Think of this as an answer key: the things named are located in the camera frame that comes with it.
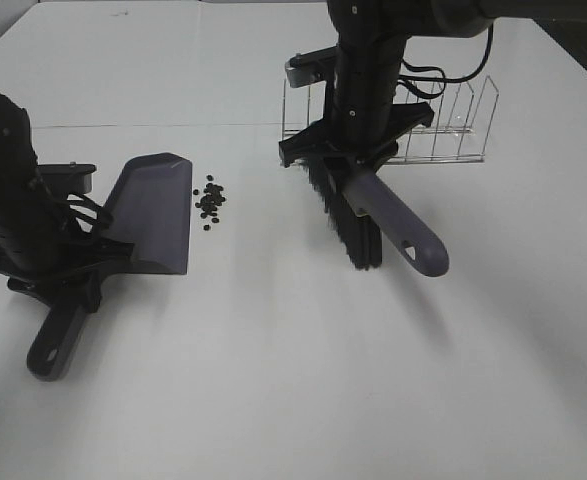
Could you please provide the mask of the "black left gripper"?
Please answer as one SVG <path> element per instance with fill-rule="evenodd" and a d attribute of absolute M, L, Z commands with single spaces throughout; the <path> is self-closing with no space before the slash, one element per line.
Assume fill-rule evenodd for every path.
<path fill-rule="evenodd" d="M 91 271 L 125 272 L 134 245 L 107 238 L 81 245 L 85 234 L 67 198 L 85 194 L 53 196 L 38 166 L 27 111 L 0 93 L 0 274 L 11 291 L 48 307 L 68 299 L 95 313 L 102 279 Z"/>

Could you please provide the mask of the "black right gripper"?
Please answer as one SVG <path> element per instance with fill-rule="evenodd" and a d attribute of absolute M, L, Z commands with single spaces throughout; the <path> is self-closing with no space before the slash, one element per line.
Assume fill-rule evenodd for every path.
<path fill-rule="evenodd" d="M 409 38 L 405 8 L 400 1 L 329 1 L 327 6 L 338 34 L 330 127 L 320 119 L 280 141 L 281 165 L 323 160 L 342 167 L 331 130 L 337 143 L 358 150 L 359 166 L 377 172 L 398 153 L 402 136 L 434 120 L 427 102 L 393 104 Z"/>

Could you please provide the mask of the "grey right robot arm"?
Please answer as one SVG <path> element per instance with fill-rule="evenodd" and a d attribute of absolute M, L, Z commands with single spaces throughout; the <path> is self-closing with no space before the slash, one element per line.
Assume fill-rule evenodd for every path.
<path fill-rule="evenodd" d="M 325 82 L 323 116 L 280 142 L 284 166 L 333 158 L 377 168 L 401 136 L 429 125 L 428 103 L 393 101 L 413 37 L 472 38 L 501 17 L 587 22 L 587 1 L 330 1 L 327 9 L 336 46 L 287 63 L 292 87 Z"/>

